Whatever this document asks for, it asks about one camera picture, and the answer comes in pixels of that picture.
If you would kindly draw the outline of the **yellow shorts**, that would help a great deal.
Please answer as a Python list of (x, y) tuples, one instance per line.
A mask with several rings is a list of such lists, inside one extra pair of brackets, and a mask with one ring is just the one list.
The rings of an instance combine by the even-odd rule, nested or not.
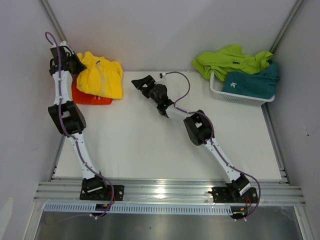
[(123, 98), (123, 69), (119, 62), (93, 55), (90, 51), (79, 52), (76, 56), (85, 66), (76, 79), (79, 91), (114, 100)]

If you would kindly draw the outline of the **orange shorts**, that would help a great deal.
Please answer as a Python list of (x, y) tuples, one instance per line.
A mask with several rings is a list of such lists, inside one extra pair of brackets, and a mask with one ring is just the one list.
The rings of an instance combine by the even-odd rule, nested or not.
[(77, 83), (73, 81), (71, 85), (72, 99), (76, 104), (81, 105), (110, 105), (111, 98), (100, 97), (88, 93), (84, 93), (77, 88)]

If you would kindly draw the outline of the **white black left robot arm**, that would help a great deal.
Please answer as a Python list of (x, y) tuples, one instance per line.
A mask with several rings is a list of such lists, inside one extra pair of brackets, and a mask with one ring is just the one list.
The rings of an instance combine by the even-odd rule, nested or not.
[(86, 120), (73, 101), (73, 75), (80, 73), (85, 66), (67, 46), (53, 46), (51, 49), (49, 73), (54, 80), (55, 98), (48, 113), (59, 133), (70, 141), (82, 172), (81, 200), (110, 200), (113, 190), (106, 184), (90, 158), (85, 143)]

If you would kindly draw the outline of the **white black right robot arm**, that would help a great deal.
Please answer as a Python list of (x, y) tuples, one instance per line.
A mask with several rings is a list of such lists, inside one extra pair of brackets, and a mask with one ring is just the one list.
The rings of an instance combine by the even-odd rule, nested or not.
[(214, 125), (208, 116), (202, 110), (190, 111), (179, 107), (177, 101), (172, 101), (168, 97), (167, 87), (157, 83), (151, 75), (134, 79), (131, 83), (145, 98), (155, 102), (161, 116), (183, 120), (190, 141), (195, 146), (205, 147), (223, 169), (229, 198), (234, 202), (245, 198), (251, 183), (245, 173), (235, 169), (220, 148), (215, 137)]

